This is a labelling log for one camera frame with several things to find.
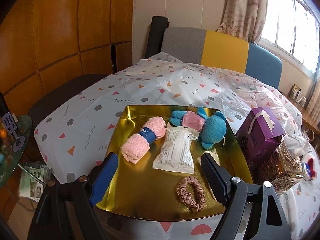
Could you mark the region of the pink satin scrunchie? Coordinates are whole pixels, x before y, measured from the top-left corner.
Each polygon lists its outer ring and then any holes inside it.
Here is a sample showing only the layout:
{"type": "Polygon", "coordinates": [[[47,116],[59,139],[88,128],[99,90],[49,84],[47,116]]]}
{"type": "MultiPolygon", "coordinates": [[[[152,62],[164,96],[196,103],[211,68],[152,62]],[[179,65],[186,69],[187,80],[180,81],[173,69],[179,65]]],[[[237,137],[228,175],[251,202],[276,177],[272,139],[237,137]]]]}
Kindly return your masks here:
{"type": "Polygon", "coordinates": [[[195,177],[182,178],[175,192],[179,201],[187,206],[190,212],[198,213],[204,209],[206,204],[204,190],[195,177]]]}

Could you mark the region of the pink fluffy sock roll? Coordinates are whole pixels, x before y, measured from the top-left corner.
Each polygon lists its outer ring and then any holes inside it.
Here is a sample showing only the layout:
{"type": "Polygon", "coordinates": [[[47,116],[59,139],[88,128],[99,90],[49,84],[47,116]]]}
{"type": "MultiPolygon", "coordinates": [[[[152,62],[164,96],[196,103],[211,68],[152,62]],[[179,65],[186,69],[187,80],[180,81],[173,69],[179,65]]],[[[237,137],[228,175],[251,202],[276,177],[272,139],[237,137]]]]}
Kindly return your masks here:
{"type": "Polygon", "coordinates": [[[124,159],[138,163],[149,151],[150,145],[165,136],[166,122],[161,116],[149,118],[138,133],[131,135],[121,147],[124,159]]]}

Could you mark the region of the white packaged wipes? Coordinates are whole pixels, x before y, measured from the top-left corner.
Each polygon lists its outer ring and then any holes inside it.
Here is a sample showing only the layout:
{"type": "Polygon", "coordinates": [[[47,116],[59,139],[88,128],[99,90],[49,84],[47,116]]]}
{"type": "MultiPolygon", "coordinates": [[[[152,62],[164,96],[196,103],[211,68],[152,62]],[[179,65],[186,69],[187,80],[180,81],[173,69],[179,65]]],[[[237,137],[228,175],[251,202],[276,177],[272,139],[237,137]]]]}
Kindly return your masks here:
{"type": "Polygon", "coordinates": [[[159,155],[154,159],[152,168],[178,173],[194,173],[194,161],[190,146],[197,140],[199,131],[167,124],[165,141],[159,155]]]}

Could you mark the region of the blue plush toy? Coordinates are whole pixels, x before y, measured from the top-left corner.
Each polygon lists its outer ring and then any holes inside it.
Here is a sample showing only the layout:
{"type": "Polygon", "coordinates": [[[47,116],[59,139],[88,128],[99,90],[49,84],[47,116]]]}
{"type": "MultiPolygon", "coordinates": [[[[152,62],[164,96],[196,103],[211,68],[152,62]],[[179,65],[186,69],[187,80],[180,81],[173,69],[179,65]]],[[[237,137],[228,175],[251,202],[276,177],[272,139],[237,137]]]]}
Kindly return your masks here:
{"type": "Polygon", "coordinates": [[[198,107],[196,112],[172,111],[169,122],[172,126],[192,128],[200,133],[201,145],[204,149],[211,149],[215,144],[223,142],[227,132],[226,118],[221,111],[216,111],[208,116],[203,107],[198,107]]]}

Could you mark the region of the red christmas sock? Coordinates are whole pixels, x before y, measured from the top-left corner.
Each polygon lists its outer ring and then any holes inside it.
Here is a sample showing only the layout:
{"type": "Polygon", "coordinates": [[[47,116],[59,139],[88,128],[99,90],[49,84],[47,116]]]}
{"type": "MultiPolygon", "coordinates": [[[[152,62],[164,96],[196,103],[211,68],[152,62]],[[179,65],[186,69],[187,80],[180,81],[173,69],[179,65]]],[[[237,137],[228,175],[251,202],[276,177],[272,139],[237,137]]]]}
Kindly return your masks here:
{"type": "Polygon", "coordinates": [[[317,178],[317,172],[315,170],[315,161],[313,158],[309,158],[307,161],[302,162],[303,179],[306,181],[312,181],[317,178]]]}

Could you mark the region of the gold metal tray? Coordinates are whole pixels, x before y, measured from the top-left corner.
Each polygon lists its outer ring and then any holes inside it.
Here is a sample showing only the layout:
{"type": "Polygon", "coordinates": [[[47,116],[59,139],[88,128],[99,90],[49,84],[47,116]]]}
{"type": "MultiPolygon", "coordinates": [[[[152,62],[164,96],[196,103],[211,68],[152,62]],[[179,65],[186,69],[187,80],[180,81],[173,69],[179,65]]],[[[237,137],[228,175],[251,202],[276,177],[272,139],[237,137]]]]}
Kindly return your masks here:
{"type": "Polygon", "coordinates": [[[193,176],[200,182],[206,199],[203,210],[197,213],[181,203],[176,194],[176,188],[186,174],[154,169],[152,166],[160,154],[164,139],[155,141],[137,164],[124,159],[120,148],[127,138],[137,133],[151,117],[161,116],[168,121],[173,110],[196,111],[196,108],[167,105],[128,105],[124,108],[107,150],[118,155],[118,168],[97,208],[116,215],[162,221],[192,220],[224,212],[224,206],[210,194],[206,177],[197,161],[204,152],[199,141],[193,141],[190,146],[194,161],[193,176]]]}

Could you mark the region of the ornate gold tissue box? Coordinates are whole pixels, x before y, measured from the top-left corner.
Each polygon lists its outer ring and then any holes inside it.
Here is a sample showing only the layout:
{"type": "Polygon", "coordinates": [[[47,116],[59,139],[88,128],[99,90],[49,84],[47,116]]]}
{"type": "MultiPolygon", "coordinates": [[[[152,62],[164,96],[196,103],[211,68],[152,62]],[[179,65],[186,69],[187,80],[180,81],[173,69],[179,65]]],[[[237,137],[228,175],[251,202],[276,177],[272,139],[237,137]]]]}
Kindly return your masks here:
{"type": "Polygon", "coordinates": [[[269,181],[278,194],[285,193],[303,179],[300,158],[291,156],[284,139],[258,171],[260,181],[269,181]]]}

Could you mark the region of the purple tissue box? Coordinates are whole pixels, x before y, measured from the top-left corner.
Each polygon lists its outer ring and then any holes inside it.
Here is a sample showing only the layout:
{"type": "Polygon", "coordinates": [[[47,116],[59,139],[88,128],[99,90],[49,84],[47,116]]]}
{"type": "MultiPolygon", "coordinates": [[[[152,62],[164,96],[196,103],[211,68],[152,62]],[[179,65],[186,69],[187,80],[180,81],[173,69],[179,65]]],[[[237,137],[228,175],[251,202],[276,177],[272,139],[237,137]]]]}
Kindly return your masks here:
{"type": "Polygon", "coordinates": [[[236,132],[239,146],[250,168],[262,164],[280,145],[285,131],[268,107],[251,109],[236,132]]]}

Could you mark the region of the glass side table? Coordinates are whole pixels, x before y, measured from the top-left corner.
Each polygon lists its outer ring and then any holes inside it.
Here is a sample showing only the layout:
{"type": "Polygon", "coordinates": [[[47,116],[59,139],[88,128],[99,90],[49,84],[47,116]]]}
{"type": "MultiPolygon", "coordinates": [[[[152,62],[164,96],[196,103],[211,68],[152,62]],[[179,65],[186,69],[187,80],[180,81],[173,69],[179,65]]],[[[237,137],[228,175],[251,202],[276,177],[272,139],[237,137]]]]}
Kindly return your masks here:
{"type": "Polygon", "coordinates": [[[17,127],[21,131],[20,137],[23,137],[20,139],[20,143],[22,143],[21,147],[18,149],[15,139],[10,136],[10,146],[1,148],[1,150],[4,150],[4,152],[1,152],[4,155],[1,162],[1,187],[6,184],[9,177],[13,174],[27,146],[32,128],[31,117],[28,115],[19,116],[17,118],[17,127]]]}

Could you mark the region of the wooden desk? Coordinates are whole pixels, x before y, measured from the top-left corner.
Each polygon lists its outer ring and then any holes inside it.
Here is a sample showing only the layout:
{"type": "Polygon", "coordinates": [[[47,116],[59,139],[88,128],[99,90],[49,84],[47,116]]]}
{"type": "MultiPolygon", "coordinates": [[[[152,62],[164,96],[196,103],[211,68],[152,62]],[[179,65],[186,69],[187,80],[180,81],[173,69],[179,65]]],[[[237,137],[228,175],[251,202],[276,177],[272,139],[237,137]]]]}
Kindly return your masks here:
{"type": "Polygon", "coordinates": [[[315,120],[313,120],[307,110],[302,107],[299,103],[295,102],[289,95],[284,94],[285,98],[289,100],[302,114],[303,124],[313,130],[317,135],[319,135],[319,125],[315,120]]]}

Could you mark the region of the packages on desk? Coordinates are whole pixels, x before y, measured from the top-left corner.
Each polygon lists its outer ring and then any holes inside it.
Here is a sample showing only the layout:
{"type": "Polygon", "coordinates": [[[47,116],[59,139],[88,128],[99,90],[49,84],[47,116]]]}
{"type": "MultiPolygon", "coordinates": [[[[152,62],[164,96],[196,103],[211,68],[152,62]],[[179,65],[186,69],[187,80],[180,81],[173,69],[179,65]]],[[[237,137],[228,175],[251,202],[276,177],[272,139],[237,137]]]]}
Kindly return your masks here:
{"type": "Polygon", "coordinates": [[[300,104],[302,107],[305,106],[306,97],[301,92],[301,89],[294,84],[291,88],[290,98],[294,100],[294,102],[300,104]]]}

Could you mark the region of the wooden wardrobe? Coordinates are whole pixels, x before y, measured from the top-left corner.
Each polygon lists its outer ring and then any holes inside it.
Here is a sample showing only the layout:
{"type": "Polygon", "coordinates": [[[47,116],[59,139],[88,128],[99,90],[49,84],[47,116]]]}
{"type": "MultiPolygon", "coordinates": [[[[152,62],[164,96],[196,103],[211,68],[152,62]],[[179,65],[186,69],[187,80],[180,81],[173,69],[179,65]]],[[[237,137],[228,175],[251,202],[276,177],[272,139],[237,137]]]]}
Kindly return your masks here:
{"type": "Polygon", "coordinates": [[[132,64],[133,0],[17,0],[1,23],[1,92],[28,113],[57,87],[132,64]]]}

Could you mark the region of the black rolled mat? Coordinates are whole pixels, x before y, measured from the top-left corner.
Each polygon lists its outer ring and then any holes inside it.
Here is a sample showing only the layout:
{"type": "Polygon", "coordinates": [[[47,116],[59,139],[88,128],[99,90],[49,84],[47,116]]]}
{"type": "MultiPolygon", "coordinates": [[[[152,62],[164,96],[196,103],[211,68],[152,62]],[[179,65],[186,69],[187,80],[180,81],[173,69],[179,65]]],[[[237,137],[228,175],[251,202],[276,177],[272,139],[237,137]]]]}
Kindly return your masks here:
{"type": "Polygon", "coordinates": [[[169,27],[169,19],[164,16],[153,16],[150,24],[149,36],[146,45],[145,58],[161,52],[163,36],[169,27]]]}

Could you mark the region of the left floral curtain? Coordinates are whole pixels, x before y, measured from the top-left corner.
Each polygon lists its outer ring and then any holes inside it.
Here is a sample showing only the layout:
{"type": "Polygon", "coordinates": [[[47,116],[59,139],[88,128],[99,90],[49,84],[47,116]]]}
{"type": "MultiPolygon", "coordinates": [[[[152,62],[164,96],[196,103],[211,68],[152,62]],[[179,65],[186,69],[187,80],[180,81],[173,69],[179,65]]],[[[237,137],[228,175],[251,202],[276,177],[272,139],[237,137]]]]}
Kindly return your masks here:
{"type": "Polygon", "coordinates": [[[258,44],[266,15],[267,0],[227,0],[217,32],[258,44]]]}

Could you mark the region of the window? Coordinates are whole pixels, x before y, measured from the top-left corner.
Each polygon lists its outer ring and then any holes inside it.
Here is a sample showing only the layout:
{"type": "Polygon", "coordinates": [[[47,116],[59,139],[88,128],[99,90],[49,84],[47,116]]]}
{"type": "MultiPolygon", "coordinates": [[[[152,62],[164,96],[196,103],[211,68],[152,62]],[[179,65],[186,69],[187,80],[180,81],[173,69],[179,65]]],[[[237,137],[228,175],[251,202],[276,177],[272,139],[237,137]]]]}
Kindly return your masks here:
{"type": "Polygon", "coordinates": [[[305,74],[315,76],[319,24],[303,0],[267,0],[262,38],[298,64],[305,74]]]}

